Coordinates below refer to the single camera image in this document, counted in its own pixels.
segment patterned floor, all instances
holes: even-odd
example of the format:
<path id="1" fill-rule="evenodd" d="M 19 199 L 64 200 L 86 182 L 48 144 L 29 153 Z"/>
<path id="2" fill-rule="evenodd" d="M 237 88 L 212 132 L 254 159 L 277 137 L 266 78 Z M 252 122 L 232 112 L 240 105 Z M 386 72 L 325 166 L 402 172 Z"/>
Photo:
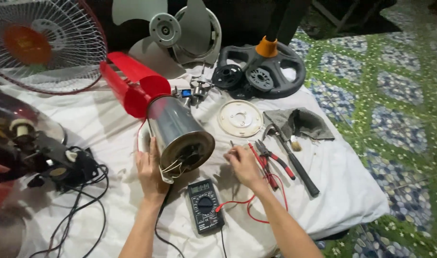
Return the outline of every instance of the patterned floor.
<path id="1" fill-rule="evenodd" d="M 305 58 L 305 86 L 391 208 L 317 242 L 328 258 L 437 257 L 437 16 L 426 6 L 382 11 L 404 32 L 313 40 L 298 30 L 290 44 Z"/>

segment fan guard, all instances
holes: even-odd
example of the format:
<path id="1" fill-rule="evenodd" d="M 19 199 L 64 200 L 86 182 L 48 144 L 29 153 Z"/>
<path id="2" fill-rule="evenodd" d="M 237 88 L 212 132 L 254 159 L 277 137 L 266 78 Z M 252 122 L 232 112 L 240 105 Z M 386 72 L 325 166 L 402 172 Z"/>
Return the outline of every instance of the fan guard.
<path id="1" fill-rule="evenodd" d="M 12 55 L 6 32 L 16 25 L 38 32 L 50 46 L 44 63 L 26 63 Z M 83 0 L 0 0 L 0 77 L 32 91 L 69 94 L 101 77 L 107 58 L 100 23 Z"/>

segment person's right hand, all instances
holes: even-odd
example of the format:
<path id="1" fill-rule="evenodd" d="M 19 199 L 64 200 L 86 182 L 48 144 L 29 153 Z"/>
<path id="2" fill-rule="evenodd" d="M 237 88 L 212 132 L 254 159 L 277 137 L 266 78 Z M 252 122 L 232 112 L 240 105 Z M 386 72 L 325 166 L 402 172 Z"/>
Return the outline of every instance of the person's right hand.
<path id="1" fill-rule="evenodd" d="M 224 157 L 231 163 L 236 177 L 243 185 L 253 192 L 268 189 L 251 149 L 246 150 L 242 146 L 235 146 Z"/>

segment fan blade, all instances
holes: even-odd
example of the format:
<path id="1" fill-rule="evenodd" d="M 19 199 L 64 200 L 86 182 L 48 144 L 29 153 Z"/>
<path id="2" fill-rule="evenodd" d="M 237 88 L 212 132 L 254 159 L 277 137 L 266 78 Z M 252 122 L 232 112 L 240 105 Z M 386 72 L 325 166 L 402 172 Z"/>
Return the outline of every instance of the fan blade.
<path id="1" fill-rule="evenodd" d="M 116 25 L 131 19 L 151 21 L 162 12 L 168 12 L 168 0 L 114 0 L 112 5 L 112 18 Z"/>
<path id="2" fill-rule="evenodd" d="M 211 41 L 211 22 L 202 0 L 188 0 L 185 13 L 179 21 L 182 29 L 177 45 L 194 55 L 205 54 Z"/>
<path id="3" fill-rule="evenodd" d="M 186 73 L 185 69 L 171 58 L 168 50 L 160 47 L 151 37 L 137 41 L 128 54 L 166 79 L 175 79 Z"/>

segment digital multimeter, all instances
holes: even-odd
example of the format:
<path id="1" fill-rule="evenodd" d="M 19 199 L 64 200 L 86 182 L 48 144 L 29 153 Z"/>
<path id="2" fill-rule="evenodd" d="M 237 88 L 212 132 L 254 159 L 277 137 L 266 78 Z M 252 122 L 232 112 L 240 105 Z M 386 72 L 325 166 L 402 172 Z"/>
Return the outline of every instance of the digital multimeter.
<path id="1" fill-rule="evenodd" d="M 224 225 L 221 211 L 215 212 L 220 203 L 215 194 L 212 180 L 206 179 L 188 185 L 188 195 L 190 196 L 193 217 L 199 234 L 219 229 Z"/>

